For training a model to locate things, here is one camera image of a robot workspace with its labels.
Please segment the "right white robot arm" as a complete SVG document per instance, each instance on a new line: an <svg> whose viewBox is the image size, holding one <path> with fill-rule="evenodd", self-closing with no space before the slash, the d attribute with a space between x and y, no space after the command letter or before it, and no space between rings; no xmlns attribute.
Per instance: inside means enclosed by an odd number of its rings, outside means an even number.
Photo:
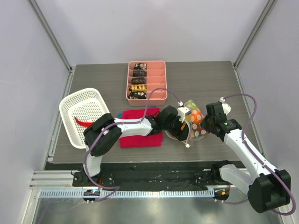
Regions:
<svg viewBox="0 0 299 224"><path fill-rule="evenodd" d="M200 126L219 137L239 157L247 172L240 171L228 161L211 172L216 184L228 182L247 195L252 208L263 213L290 203L291 177L267 161L243 133L235 119L227 119L230 107L225 102L206 105L207 115Z"/></svg>

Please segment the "clear polka dot zip bag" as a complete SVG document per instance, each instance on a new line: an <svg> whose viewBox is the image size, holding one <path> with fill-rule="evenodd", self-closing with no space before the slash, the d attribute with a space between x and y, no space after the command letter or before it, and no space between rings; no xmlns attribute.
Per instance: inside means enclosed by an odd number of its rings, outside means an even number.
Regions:
<svg viewBox="0 0 299 224"><path fill-rule="evenodd" d="M186 122L186 124L189 126L189 130L190 130L188 139L184 141L180 141L185 144L186 148L190 148L194 142L201 140L202 138L206 137L209 134L209 132L205 131L200 127L200 124L192 123L190 121L190 116L191 114L188 115L184 120L184 122Z"/></svg>

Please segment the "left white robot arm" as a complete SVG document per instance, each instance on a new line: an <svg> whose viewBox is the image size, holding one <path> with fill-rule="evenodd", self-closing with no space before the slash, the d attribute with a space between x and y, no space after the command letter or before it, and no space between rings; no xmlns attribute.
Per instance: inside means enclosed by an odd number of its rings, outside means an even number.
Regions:
<svg viewBox="0 0 299 224"><path fill-rule="evenodd" d="M84 130L86 145L84 182L89 186L95 186L99 182L102 157L119 138L152 136L167 131L179 141L188 140L190 125L182 126L191 113L191 109L186 106L178 108L168 106L154 115L144 114L139 119L117 119L110 113L104 114Z"/></svg>

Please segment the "fake orange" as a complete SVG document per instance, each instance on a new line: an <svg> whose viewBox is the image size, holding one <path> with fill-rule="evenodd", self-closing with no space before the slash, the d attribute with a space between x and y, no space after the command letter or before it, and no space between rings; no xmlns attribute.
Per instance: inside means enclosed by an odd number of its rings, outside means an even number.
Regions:
<svg viewBox="0 0 299 224"><path fill-rule="evenodd" d="M202 121L202 113L200 110L192 110L190 121L194 124L200 124Z"/></svg>

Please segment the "fake red chili pepper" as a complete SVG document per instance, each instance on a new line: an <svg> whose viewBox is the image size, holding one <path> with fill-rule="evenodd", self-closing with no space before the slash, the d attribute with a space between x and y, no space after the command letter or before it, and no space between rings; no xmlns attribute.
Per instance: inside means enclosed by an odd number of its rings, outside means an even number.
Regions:
<svg viewBox="0 0 299 224"><path fill-rule="evenodd" d="M74 118L76 123L79 125L79 126L82 126L82 127L90 127L91 125L93 125L93 122L83 122L83 121L80 121L78 118Z"/></svg>

